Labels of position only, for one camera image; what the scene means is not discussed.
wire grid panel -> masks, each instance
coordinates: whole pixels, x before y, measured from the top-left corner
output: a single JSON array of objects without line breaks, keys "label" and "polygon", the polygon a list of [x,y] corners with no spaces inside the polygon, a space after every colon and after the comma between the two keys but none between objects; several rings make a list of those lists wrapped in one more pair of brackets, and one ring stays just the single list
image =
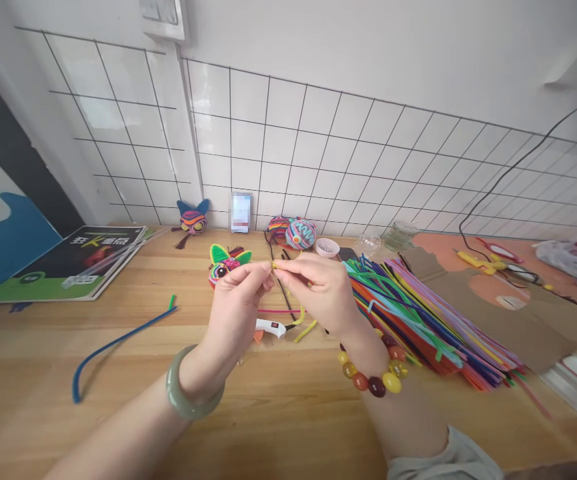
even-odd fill
[{"label": "wire grid panel", "polygon": [[178,60],[165,52],[18,28],[37,54],[113,220],[178,224],[177,201],[196,201],[191,185],[199,182],[193,148],[183,140],[183,91],[179,101],[166,77],[167,62],[179,70]]},{"label": "wire grid panel", "polygon": [[[457,232],[532,133],[182,59],[204,195],[227,225],[231,191],[253,225],[301,216],[323,235],[382,235],[394,219]],[[464,232],[577,238],[577,143],[548,138],[503,178]]]}]

cardboard sheet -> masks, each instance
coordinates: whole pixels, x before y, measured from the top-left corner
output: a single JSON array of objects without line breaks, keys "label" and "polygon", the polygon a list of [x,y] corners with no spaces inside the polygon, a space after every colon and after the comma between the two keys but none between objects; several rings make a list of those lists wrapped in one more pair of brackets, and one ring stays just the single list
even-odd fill
[{"label": "cardboard sheet", "polygon": [[540,373],[577,349],[577,305],[535,285],[524,308],[507,310],[474,293],[468,285],[475,269],[447,272],[421,247],[402,252],[415,276],[485,334],[515,352]]}]

sleeve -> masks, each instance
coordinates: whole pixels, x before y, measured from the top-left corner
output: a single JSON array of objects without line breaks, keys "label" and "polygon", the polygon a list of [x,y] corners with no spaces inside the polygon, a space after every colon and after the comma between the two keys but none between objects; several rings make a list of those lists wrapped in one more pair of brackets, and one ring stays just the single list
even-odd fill
[{"label": "sleeve", "polygon": [[388,480],[502,480],[497,464],[475,442],[449,427],[448,444],[430,458],[396,458],[388,462]]}]

wrist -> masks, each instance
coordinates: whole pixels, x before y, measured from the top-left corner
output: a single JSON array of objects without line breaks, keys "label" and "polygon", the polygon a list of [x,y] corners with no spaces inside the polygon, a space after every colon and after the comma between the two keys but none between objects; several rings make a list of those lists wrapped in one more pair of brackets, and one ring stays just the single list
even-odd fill
[{"label": "wrist", "polygon": [[342,345],[349,360],[366,377],[381,377],[388,369],[388,350],[370,323],[364,320],[353,335],[348,335]]},{"label": "wrist", "polygon": [[215,396],[232,369],[229,362],[200,343],[179,366],[181,390],[191,402],[203,405]]},{"label": "wrist", "polygon": [[359,311],[353,311],[342,325],[343,327],[335,334],[345,348],[354,344],[363,345],[367,339],[375,335],[370,322]]}]

yarn craft figure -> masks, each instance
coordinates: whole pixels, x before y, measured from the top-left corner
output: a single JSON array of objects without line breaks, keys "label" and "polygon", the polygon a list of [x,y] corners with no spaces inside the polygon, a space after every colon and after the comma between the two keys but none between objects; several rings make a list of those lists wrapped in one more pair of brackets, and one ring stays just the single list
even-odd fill
[{"label": "yarn craft figure", "polygon": [[183,250],[186,246],[186,241],[188,237],[194,237],[204,232],[208,228],[208,219],[206,218],[206,212],[208,211],[208,206],[210,202],[208,199],[204,199],[193,209],[189,205],[186,205],[183,201],[177,201],[177,206],[179,207],[179,227],[175,227],[172,231],[183,230],[187,235],[181,239],[181,241],[175,246],[178,250]]},{"label": "yarn craft figure", "polygon": [[317,237],[315,225],[301,217],[293,219],[277,215],[268,223],[271,241],[295,250],[313,246]]},{"label": "yarn craft figure", "polygon": [[315,225],[304,219],[290,219],[286,229],[286,243],[295,250],[306,250],[313,246],[317,231]]},{"label": "yarn craft figure", "polygon": [[253,257],[253,253],[250,250],[244,251],[242,247],[235,247],[231,251],[228,251],[221,245],[213,243],[210,246],[210,261],[213,263],[210,268],[210,274],[208,275],[208,281],[210,286],[215,289],[215,285],[219,279],[225,277],[228,272],[233,271],[235,268],[249,263]]}]

